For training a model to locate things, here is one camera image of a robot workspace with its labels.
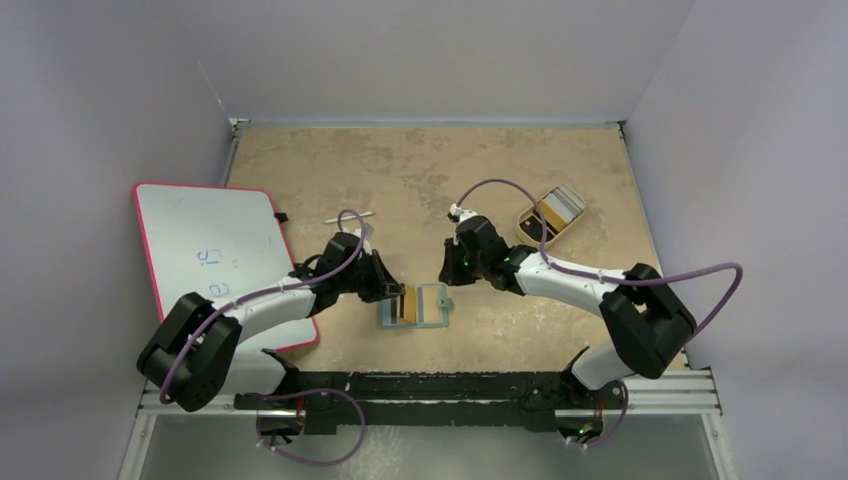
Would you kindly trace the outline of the green leather card holder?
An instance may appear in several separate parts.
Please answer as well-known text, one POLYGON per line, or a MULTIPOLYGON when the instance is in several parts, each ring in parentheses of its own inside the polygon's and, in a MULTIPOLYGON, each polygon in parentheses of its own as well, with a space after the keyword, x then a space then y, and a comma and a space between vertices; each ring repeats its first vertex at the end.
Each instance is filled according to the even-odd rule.
POLYGON ((445 328, 454 302, 442 283, 409 285, 396 298, 378 303, 379 329, 445 328))

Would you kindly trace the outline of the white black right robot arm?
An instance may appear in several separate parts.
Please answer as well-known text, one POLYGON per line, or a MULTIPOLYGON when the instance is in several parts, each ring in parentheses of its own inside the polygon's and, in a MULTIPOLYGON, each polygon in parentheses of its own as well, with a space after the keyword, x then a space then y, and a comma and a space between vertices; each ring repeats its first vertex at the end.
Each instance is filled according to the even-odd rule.
POLYGON ((603 270, 547 262, 535 247, 510 246, 485 216, 452 214, 455 234, 444 242, 440 282, 464 286, 479 280, 519 296, 552 299, 603 320, 609 341, 581 351, 561 381, 564 399, 584 407, 601 388, 639 375, 659 378, 695 332, 696 321, 651 266, 603 270))

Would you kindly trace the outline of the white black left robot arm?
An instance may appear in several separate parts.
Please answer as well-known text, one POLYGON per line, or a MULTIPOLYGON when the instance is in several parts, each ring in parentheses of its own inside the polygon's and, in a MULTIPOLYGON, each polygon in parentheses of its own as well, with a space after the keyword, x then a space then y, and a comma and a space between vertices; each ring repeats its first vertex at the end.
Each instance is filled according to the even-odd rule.
POLYGON ((324 251, 280 281, 226 302, 196 292, 181 296, 142 349, 137 371, 160 390, 163 404, 186 412, 219 394, 259 394, 272 408, 297 399, 298 382, 270 347, 244 342, 285 323, 310 319, 344 294, 364 303, 405 292, 360 231, 338 232, 324 251))

